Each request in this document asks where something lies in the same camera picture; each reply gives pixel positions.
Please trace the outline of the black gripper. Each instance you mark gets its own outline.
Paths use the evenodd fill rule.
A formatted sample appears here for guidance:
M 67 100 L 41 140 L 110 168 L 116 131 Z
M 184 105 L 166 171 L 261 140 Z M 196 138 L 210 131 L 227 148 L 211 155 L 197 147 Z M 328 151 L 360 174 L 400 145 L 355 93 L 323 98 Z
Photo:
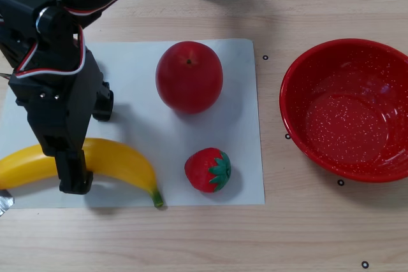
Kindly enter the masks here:
M 86 51 L 85 66 L 75 75 L 13 76 L 9 86 L 16 103 L 25 108 L 43 152 L 56 154 L 59 190 L 87 194 L 93 172 L 87 169 L 82 150 L 85 135 L 91 116 L 102 122 L 110 120 L 114 102 L 110 84 L 103 81 L 92 52 Z

